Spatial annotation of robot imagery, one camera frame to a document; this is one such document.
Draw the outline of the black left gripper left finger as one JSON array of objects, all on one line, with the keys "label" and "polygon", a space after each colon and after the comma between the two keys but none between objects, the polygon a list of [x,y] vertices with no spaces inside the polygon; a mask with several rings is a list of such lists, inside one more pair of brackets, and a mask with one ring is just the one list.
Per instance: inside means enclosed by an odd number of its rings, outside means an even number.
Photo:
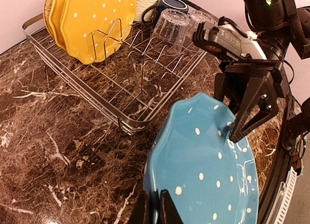
[{"label": "black left gripper left finger", "polygon": [[130,224],[149,224],[150,223],[150,196],[147,191],[142,191],[133,208],[129,218]]}]

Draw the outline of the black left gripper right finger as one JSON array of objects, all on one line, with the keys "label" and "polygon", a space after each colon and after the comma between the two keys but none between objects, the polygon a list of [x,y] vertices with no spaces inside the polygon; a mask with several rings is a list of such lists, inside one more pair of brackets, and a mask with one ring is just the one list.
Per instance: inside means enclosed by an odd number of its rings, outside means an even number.
[{"label": "black left gripper right finger", "polygon": [[160,223],[161,224],[183,224],[176,206],[167,189],[160,192]]}]

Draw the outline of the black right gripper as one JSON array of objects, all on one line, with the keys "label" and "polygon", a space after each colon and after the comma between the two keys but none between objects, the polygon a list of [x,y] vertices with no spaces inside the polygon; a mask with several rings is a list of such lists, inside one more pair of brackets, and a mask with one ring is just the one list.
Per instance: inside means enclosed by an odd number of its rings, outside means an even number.
[{"label": "black right gripper", "polygon": [[223,61],[215,76],[214,98],[229,99],[228,108],[236,114],[229,139],[238,142],[279,112],[278,98],[290,97],[289,81],[284,70],[287,42],[261,38],[264,59],[248,57]]}]

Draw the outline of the blue plate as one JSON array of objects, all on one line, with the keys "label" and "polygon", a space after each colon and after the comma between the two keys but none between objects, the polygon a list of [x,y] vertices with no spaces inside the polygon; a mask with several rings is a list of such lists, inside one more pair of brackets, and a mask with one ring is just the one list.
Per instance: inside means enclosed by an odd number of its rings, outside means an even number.
[{"label": "blue plate", "polygon": [[157,134],[144,168],[151,223],[163,221],[167,190],[185,224],[254,224],[259,186],[247,138],[229,139],[234,114],[205,93],[177,101]]}]

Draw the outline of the dark blue ceramic mug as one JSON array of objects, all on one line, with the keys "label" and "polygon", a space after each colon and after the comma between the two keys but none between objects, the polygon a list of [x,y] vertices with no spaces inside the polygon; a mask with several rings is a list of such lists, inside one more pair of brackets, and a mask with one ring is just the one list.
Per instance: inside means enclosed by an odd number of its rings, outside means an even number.
[{"label": "dark blue ceramic mug", "polygon": [[[151,11],[155,10],[151,16],[150,20],[146,20],[145,16],[146,14]],[[148,7],[145,11],[142,12],[141,15],[141,21],[145,25],[152,25],[155,27],[157,21],[159,20],[160,14],[166,10],[166,9],[173,9],[180,12],[183,12],[184,14],[188,13],[188,5],[184,3],[182,0],[158,0],[155,2],[154,5]]]}]

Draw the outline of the cream ceramic mug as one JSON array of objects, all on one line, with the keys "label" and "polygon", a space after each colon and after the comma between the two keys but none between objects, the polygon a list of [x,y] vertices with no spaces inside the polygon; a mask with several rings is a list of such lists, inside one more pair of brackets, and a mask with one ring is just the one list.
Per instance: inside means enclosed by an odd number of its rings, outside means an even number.
[{"label": "cream ceramic mug", "polygon": [[142,22],[142,13],[152,5],[157,4],[158,0],[136,0],[136,15],[134,21]]}]

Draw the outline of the cream bird pattern plate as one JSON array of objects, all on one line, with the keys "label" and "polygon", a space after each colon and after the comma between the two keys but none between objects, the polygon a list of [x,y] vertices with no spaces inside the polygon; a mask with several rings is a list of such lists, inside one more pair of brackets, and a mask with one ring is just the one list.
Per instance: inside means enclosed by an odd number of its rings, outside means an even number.
[{"label": "cream bird pattern plate", "polygon": [[51,6],[52,6],[53,0],[45,0],[44,2],[44,7],[43,7],[43,18],[45,24],[48,23],[48,17],[51,11]]}]

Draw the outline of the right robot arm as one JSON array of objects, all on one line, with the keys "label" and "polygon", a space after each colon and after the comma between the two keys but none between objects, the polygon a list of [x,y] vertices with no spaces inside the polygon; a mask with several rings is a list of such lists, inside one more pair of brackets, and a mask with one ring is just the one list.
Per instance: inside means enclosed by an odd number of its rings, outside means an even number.
[{"label": "right robot arm", "polygon": [[229,99],[235,115],[229,139],[239,142],[279,112],[277,99],[293,102],[284,63],[289,45],[302,59],[310,56],[310,9],[295,0],[244,0],[249,31],[222,16],[202,22],[195,46],[220,60],[214,98]]}]

